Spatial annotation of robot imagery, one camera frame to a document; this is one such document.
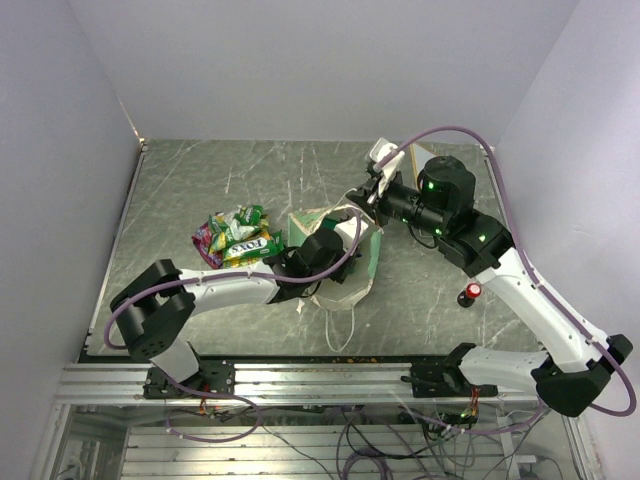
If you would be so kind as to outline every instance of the purple cable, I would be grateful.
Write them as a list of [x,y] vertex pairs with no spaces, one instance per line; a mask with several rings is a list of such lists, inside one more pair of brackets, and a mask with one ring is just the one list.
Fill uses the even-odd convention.
[[221,273],[213,273],[211,275],[207,275],[205,277],[202,277],[202,279],[189,278],[184,280],[173,280],[171,282],[161,283],[159,285],[155,285],[153,287],[147,288],[146,290],[143,290],[142,292],[129,298],[126,302],[124,302],[122,305],[116,308],[116,310],[111,314],[111,317],[109,317],[109,320],[107,321],[107,324],[104,327],[104,333],[103,333],[104,344],[112,350],[126,350],[127,349],[126,345],[115,345],[114,343],[111,342],[111,338],[110,338],[111,329],[113,328],[113,324],[115,323],[116,319],[120,315],[122,315],[122,312],[124,312],[127,308],[129,308],[131,305],[138,302],[139,300],[149,295],[153,295],[163,290],[167,290],[169,288],[175,288],[175,287],[180,287],[184,285],[193,285],[195,283],[208,282],[211,280],[221,280],[223,278],[233,278],[233,277],[249,277],[250,276],[255,278],[278,280],[285,283],[313,283],[328,277],[333,272],[335,272],[338,268],[340,268],[342,264],[346,262],[349,259],[349,257],[351,257],[351,255],[353,255],[353,253],[356,251],[358,242],[360,240],[360,231],[362,230],[362,219],[360,218],[360,211],[356,210],[355,208],[348,208],[347,210],[351,212],[356,218],[356,232],[353,238],[353,242],[351,243],[351,246],[345,252],[345,254],[342,257],[340,257],[340,259],[335,264],[333,264],[331,267],[326,269],[324,272],[318,273],[317,275],[313,275],[311,277],[295,278],[295,277],[284,277],[282,275],[275,275],[273,273],[252,272],[250,275],[247,275],[246,272],[225,271]]
[[[516,247],[516,252],[518,253],[518,256],[520,257],[520,261],[522,262],[522,265],[524,266],[524,269],[526,270],[526,272],[529,275],[529,277],[533,280],[534,283],[539,284],[540,283],[540,279],[536,275],[536,273],[535,273],[535,271],[533,269],[533,266],[531,265],[531,263],[529,262],[529,259],[527,258],[526,254],[525,254],[525,251],[524,251],[524,248],[522,246],[522,243],[520,242],[520,236],[519,236],[519,234],[518,234],[518,232],[517,232],[517,230],[515,228],[515,222],[513,220],[513,215],[511,213],[511,209],[509,208],[509,202],[508,202],[508,199],[507,199],[507,191],[506,191],[505,186],[504,186],[504,180],[502,178],[502,173],[500,172],[500,167],[498,166],[498,161],[496,160],[496,156],[494,155],[493,151],[491,150],[491,147],[489,147],[489,144],[478,133],[476,133],[473,130],[470,130],[468,128],[458,127],[456,125],[445,125],[443,127],[431,128],[431,129],[426,130],[426,131],[424,131],[424,132],[422,132],[422,133],[410,138],[409,140],[401,143],[398,146],[398,148],[396,148],[395,150],[392,150],[391,152],[389,152],[380,162],[378,162],[374,166],[374,169],[376,171],[382,170],[382,168],[387,163],[389,163],[391,160],[393,160],[395,158],[395,156],[398,155],[398,153],[400,153],[402,150],[406,149],[409,145],[417,142],[421,138],[426,137],[427,135],[431,135],[432,133],[446,132],[446,131],[462,132],[462,133],[465,133],[465,134],[469,135],[470,137],[473,137],[475,140],[478,141],[478,143],[482,146],[484,151],[487,153],[487,157],[489,158],[489,164],[491,165],[491,170],[493,171],[493,175],[494,175],[495,180],[496,180],[496,186],[498,188],[498,193],[500,194],[500,197],[502,198],[503,207],[504,207],[504,215],[505,215],[505,218],[507,220],[507,225],[511,229],[511,236],[513,237],[513,243],[514,243],[514,245]],[[609,353],[609,351],[605,348],[604,345],[600,344],[600,342],[598,342],[595,338],[593,338],[593,336],[591,335],[589,330],[587,330],[582,325],[582,322],[575,315],[573,315],[569,310],[567,310],[567,308],[560,302],[560,300],[558,300],[553,295],[553,293],[551,293],[544,285],[540,285],[538,287],[538,289],[547,298],[547,300],[549,300],[549,302],[551,302],[551,304],[554,307],[556,307],[558,310],[560,310],[560,312],[562,312],[562,314],[565,317],[567,317],[567,319],[587,339],[587,341],[591,342],[596,347],[598,352],[600,352],[602,354],[602,356],[609,362],[609,364],[611,364],[613,369],[618,373],[618,375],[620,376],[620,379],[622,380],[622,383],[624,383],[624,386],[627,389],[627,394],[629,395],[629,406],[625,410],[621,410],[621,411],[611,410],[609,408],[601,407],[600,405],[596,405],[596,404],[591,404],[591,408],[593,408],[594,410],[597,410],[599,412],[606,413],[608,415],[612,415],[614,417],[627,417],[627,416],[633,414],[636,411],[636,408],[637,408],[637,405],[638,405],[638,401],[637,401],[637,398],[636,398],[636,393],[635,393],[635,391],[633,389],[633,385],[631,383],[631,380],[629,379],[629,377],[627,376],[625,371],[622,369],[620,364],[616,361],[615,358],[613,358],[613,356]]]
[[177,412],[178,410],[171,410],[171,411],[169,411],[167,413],[167,416],[165,417],[165,425],[167,426],[167,433],[170,433],[170,434],[175,435],[175,436],[180,437],[180,438],[186,438],[187,440],[192,440],[194,442],[227,443],[227,442],[233,442],[235,440],[240,440],[241,438],[244,438],[246,436],[251,435],[253,432],[255,432],[258,429],[258,427],[260,427],[260,425],[262,425],[262,411],[260,410],[260,407],[258,407],[258,405],[253,403],[248,398],[239,397],[237,395],[231,395],[231,394],[228,394],[228,393],[202,392],[200,390],[194,390],[193,388],[189,388],[189,387],[185,387],[184,385],[181,385],[176,380],[174,380],[171,376],[169,376],[167,374],[167,372],[163,371],[163,373],[165,374],[165,376],[167,377],[167,379],[169,380],[169,383],[171,385],[173,385],[175,388],[178,388],[178,389],[182,390],[185,393],[189,393],[189,394],[195,395],[197,397],[212,398],[214,400],[236,400],[236,401],[240,401],[240,402],[246,403],[251,408],[253,408],[253,410],[256,412],[256,414],[258,416],[258,418],[256,419],[256,423],[254,423],[253,426],[250,427],[246,432],[243,432],[243,433],[240,433],[238,435],[235,435],[233,437],[228,437],[228,438],[203,438],[203,437],[197,437],[195,435],[189,435],[189,434],[186,434],[186,433],[180,433],[175,428],[173,428],[171,426],[171,415],[173,413]]
[[347,480],[349,477],[349,472],[356,463],[358,463],[360,460],[369,460],[373,462],[376,467],[378,467],[380,480],[393,480],[393,472],[389,468],[389,465],[387,465],[387,462],[384,458],[374,457],[373,455],[375,455],[375,453],[376,451],[372,448],[363,448],[362,450],[353,452],[344,462],[344,467],[342,467],[342,476],[340,478],[342,480]]

